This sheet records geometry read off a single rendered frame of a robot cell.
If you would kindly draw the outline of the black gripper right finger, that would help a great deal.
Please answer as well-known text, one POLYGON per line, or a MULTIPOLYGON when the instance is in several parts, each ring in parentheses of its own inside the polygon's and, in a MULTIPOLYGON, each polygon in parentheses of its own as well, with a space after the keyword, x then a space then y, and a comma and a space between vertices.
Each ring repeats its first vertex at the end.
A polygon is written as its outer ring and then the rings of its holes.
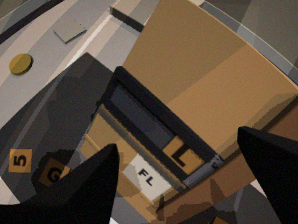
POLYGON ((243 125, 237 143, 281 224, 298 224, 298 141, 243 125))

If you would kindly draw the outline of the tan wooden board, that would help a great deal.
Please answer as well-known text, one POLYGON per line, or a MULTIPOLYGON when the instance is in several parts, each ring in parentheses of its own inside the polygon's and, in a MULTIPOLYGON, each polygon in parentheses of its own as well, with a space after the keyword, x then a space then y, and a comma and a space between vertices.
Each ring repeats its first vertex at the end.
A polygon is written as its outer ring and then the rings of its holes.
POLYGON ((238 127, 298 141, 293 81, 190 0, 160 0, 113 75, 81 152, 117 144, 116 190, 150 224, 188 220, 257 180, 238 127), (190 176, 164 152, 177 135, 206 161, 190 176), (154 201, 122 172, 137 153, 173 185, 154 201))

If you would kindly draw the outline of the orange tile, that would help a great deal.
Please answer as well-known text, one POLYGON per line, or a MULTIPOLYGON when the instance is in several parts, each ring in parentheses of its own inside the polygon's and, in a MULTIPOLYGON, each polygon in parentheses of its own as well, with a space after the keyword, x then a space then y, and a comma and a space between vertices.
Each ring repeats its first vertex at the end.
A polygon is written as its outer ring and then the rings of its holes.
POLYGON ((63 176, 67 176, 71 168, 65 167, 64 164, 57 163, 56 160, 49 159, 48 165, 45 165, 43 175, 40 176, 40 183, 51 186, 56 183, 57 180, 63 179, 63 176))
POLYGON ((32 173, 32 156, 32 149, 11 149, 8 172, 32 173))

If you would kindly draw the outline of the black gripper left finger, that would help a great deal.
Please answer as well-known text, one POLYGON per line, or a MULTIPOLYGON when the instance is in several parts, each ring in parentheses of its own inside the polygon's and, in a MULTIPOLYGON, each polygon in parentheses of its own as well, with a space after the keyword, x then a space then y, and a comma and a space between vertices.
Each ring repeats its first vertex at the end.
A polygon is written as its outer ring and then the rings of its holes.
POLYGON ((20 204, 0 204, 0 224, 110 224, 120 169, 110 143, 43 192, 20 204))

